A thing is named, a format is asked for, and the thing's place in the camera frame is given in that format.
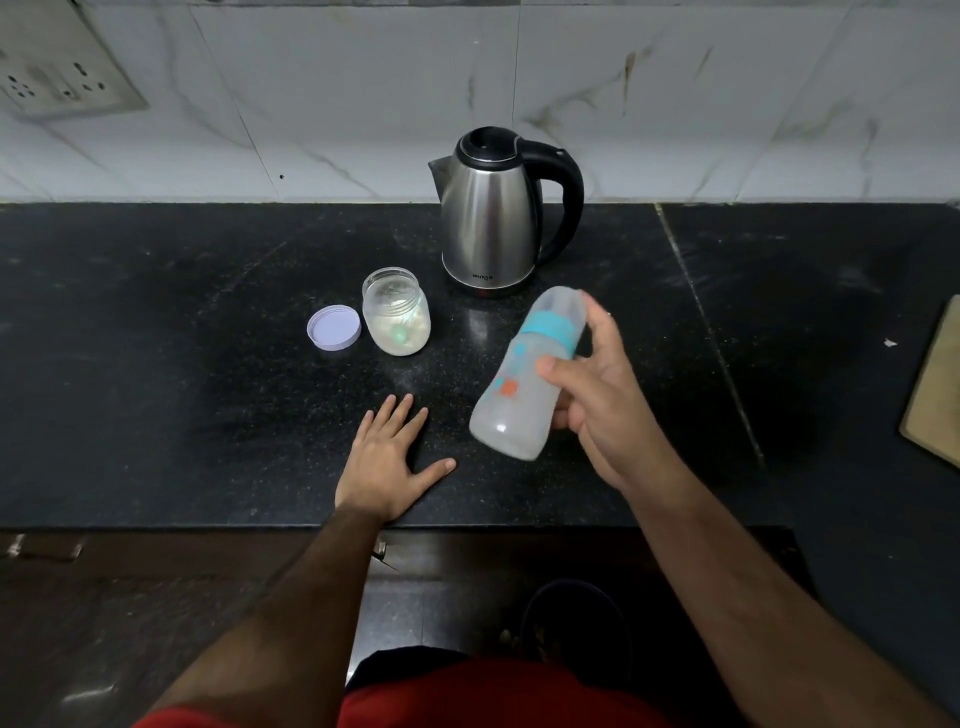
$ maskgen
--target wall plate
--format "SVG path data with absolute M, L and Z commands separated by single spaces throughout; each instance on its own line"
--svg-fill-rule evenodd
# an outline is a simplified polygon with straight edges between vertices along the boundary
M 0 90 L 31 118 L 147 106 L 70 0 L 0 4 Z

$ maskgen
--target purple lid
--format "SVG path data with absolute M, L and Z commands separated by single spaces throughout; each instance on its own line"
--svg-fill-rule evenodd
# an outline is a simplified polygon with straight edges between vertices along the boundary
M 306 332 L 318 349 L 338 352 L 360 338 L 360 315 L 348 305 L 329 305 L 310 317 Z

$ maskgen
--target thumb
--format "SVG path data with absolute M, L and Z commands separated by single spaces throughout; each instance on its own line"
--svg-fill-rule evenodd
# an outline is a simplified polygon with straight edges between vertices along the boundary
M 537 374 L 554 386 L 565 389 L 587 411 L 595 412 L 604 406 L 607 385 L 600 381 L 582 361 L 541 356 L 537 360 Z
M 413 487 L 417 497 L 426 493 L 430 487 L 440 480 L 444 475 L 457 467 L 457 461 L 452 457 L 445 460 L 438 460 L 433 465 L 427 466 L 416 475 L 410 476 L 410 485 Z

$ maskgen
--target jar rim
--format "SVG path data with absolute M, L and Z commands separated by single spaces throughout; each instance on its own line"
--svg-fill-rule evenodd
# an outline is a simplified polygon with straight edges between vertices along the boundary
M 378 268 L 369 274 L 363 281 L 363 285 L 360 288 L 360 294 L 363 298 L 364 306 L 368 305 L 367 292 L 370 290 L 370 287 L 378 280 L 385 279 L 388 276 L 397 276 L 410 280 L 414 284 L 415 293 L 409 301 L 404 301 L 395 305 L 376 305 L 376 311 L 378 313 L 398 315 L 413 309 L 413 307 L 417 305 L 417 302 L 420 300 L 420 282 L 417 281 L 417 277 L 406 268 L 400 268 L 399 266 L 395 265 L 387 266 L 386 268 Z

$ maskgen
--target forearm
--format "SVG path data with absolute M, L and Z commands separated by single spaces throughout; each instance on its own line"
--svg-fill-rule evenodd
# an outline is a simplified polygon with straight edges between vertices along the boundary
M 273 593 L 209 647 L 155 708 L 190 705 L 237 726 L 332 726 L 380 528 L 338 510 Z
M 761 726 L 953 725 L 678 463 L 628 501 L 747 717 Z

